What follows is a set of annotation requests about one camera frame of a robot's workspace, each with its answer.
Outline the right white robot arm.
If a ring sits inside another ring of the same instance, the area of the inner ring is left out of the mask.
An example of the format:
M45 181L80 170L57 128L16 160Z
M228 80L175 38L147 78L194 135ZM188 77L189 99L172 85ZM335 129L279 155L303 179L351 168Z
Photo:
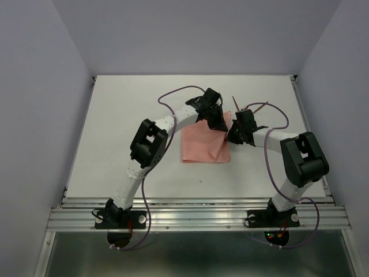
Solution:
M251 110L236 112L227 141L248 144L281 154L286 179L268 201L266 209L249 210L244 222L249 228L298 227L296 205L305 191L329 172L329 164L311 132L293 134L282 128L258 126Z

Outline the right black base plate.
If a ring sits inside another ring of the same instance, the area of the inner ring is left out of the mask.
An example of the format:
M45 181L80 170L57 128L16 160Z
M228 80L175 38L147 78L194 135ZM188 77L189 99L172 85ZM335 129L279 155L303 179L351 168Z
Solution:
M244 225L251 229L268 229L280 227L299 227L299 217L293 208L284 212L273 212L266 209L254 209L247 211Z

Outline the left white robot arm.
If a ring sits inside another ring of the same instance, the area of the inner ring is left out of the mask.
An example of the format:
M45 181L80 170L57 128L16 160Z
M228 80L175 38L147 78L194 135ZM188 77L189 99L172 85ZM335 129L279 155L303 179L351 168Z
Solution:
M148 173L162 160L177 131L198 121L205 121L211 130L227 132L223 117L223 99L208 88L202 95L191 98L178 110L169 104L166 117L141 122L131 144L126 176L104 208L94 209L95 228L98 230L145 229L150 223L149 208L132 209L135 194L142 189Z

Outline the brown wooden knife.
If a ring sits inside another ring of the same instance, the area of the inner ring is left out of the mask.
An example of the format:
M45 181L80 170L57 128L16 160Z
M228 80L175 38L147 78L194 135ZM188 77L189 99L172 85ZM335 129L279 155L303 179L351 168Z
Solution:
M239 105L237 104L237 101L236 101L236 99L234 98L234 96L232 96L232 100L233 100L233 102L234 102L234 105L235 105L236 110L237 110L237 111L240 111Z

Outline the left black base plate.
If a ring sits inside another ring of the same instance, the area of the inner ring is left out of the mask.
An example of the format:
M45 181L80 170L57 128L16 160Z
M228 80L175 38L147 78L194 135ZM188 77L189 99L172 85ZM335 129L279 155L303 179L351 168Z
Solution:
M94 228L98 230L143 230L146 228L146 211L129 211L122 216L113 216L106 209L92 211L95 217Z

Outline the aluminium rail frame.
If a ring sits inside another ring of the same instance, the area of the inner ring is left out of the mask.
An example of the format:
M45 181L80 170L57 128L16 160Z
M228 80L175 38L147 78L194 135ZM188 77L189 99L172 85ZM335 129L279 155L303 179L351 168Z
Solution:
M133 233L133 250L118 251L95 228L92 210L124 188L130 143L142 120L213 88L223 109L271 102L257 112L260 125L302 133L308 125L291 76L104 76L95 79L66 192L50 212L36 276L358 276L351 224L325 180L306 192L314 204L298 205L300 227L289 229L292 249L265 244L263 231L243 221L263 209L275 191L263 150L231 145L223 164L183 163L181 136L145 181L135 210L150 209L150 229Z

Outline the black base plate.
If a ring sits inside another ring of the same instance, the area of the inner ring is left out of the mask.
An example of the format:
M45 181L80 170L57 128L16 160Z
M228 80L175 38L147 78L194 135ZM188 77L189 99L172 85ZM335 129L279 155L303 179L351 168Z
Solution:
M280 227L299 227L299 217L293 208L284 212L273 212L266 209L254 209L247 211L244 225L251 229L268 229Z
M129 211L122 216L113 216L106 209L92 211L95 217L94 228L98 230L143 230L146 228L146 211Z

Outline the pink cloth napkin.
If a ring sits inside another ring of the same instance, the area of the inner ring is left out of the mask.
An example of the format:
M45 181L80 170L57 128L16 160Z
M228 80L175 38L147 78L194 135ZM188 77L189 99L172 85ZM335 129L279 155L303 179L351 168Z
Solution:
M182 129L181 160L183 163L228 163L231 154L227 132L210 130L205 120Z

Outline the brown wooden fork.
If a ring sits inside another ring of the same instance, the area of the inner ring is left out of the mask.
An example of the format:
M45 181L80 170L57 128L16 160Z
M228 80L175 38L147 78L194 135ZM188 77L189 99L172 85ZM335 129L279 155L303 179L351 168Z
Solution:
M261 110L263 107L265 107L269 102L262 103L258 108L254 110L254 113L257 113L259 110Z

